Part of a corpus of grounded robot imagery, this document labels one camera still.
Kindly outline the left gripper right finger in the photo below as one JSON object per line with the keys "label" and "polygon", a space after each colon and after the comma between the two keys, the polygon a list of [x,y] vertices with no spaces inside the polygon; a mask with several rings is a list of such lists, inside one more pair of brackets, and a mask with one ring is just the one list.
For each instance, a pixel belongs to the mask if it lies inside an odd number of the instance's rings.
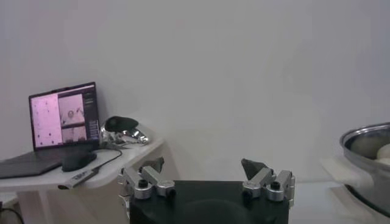
{"label": "left gripper right finger", "polygon": [[262,193],[270,201],[294,201],[295,176],[289,170],[276,174],[265,163],[242,159],[241,165],[247,180],[243,182],[243,197],[246,200],[260,198]]}

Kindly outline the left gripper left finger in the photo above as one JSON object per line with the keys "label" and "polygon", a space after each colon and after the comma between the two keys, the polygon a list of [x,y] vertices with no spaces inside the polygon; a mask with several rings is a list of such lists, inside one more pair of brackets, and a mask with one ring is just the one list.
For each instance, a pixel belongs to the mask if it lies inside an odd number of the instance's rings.
{"label": "left gripper left finger", "polygon": [[145,161],[138,170],[133,167],[122,168],[118,175],[121,186],[119,196],[123,199],[134,197],[137,200],[147,200],[153,193],[164,198],[175,197],[175,182],[161,174],[164,163],[164,158],[159,157]]}

